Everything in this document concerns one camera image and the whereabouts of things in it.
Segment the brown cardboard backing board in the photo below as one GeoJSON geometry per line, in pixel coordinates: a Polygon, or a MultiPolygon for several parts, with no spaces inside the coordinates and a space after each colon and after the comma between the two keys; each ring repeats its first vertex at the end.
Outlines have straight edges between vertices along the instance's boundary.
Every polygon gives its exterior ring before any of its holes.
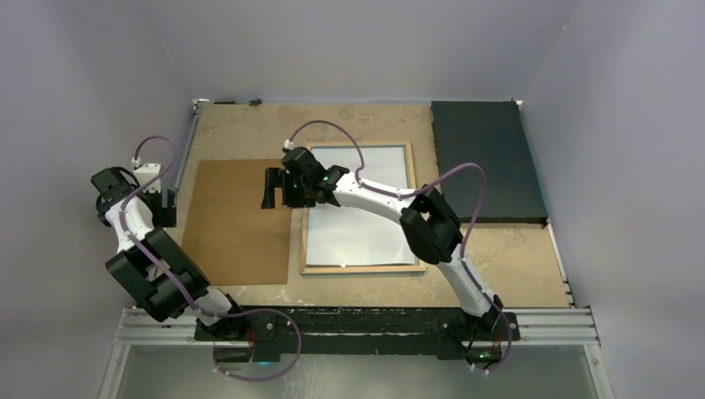
{"type": "Polygon", "coordinates": [[[182,249],[213,285],[285,284],[291,212],[262,209],[265,171],[278,160],[202,160],[182,249]]]}

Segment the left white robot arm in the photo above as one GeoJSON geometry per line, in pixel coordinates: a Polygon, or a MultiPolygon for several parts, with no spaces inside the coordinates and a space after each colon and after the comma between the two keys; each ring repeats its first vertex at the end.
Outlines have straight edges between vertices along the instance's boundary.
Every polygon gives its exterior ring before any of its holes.
{"type": "Polygon", "coordinates": [[[158,180],[145,185],[160,169],[159,164],[133,171],[113,166],[91,177],[98,191],[97,217],[114,229],[118,241],[106,269],[157,322],[190,313],[206,327],[215,325],[226,339],[239,339],[248,328],[241,307],[215,288],[166,232],[176,224],[175,193],[164,195],[158,180]]]}

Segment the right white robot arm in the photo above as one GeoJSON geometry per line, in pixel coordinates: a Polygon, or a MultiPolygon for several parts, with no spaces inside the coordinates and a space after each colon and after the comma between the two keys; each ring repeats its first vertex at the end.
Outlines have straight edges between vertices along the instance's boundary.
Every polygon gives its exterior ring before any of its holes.
{"type": "Polygon", "coordinates": [[[394,188],[362,178],[359,170],[325,167],[310,150],[291,142],[283,152],[281,166],[264,172],[262,208],[274,208],[274,191],[281,189],[283,205],[291,209],[330,204],[399,224],[411,252],[437,266],[452,287],[469,332],[486,338],[498,329],[503,305],[471,264],[466,254],[470,234],[461,231],[459,217],[434,183],[419,190],[394,188]]]}

